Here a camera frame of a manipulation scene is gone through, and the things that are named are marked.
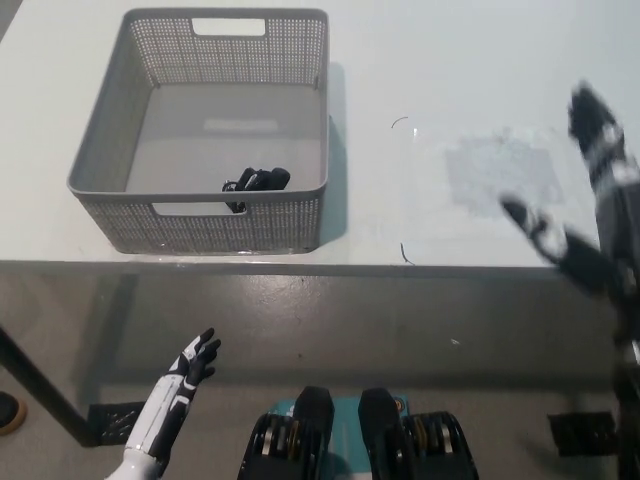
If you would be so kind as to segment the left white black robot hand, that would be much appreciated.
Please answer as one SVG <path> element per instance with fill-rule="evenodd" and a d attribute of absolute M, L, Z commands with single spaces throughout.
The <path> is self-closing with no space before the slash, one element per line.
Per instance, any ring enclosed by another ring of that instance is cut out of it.
<path fill-rule="evenodd" d="M 208 328 L 192 340 L 156 382 L 125 444 L 157 463 L 167 463 L 202 381 L 215 373 L 221 340 Z"/>

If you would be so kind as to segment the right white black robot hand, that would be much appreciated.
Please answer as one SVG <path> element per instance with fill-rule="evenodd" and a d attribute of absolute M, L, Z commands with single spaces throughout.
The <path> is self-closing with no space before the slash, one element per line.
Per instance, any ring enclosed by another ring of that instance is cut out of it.
<path fill-rule="evenodd" d="M 589 83 L 572 90 L 567 113 L 568 135 L 594 195 L 599 244 L 512 193 L 501 195 L 500 205 L 533 250 L 583 290 L 634 302 L 639 298 L 639 162 L 627 149 L 622 125 Z"/>

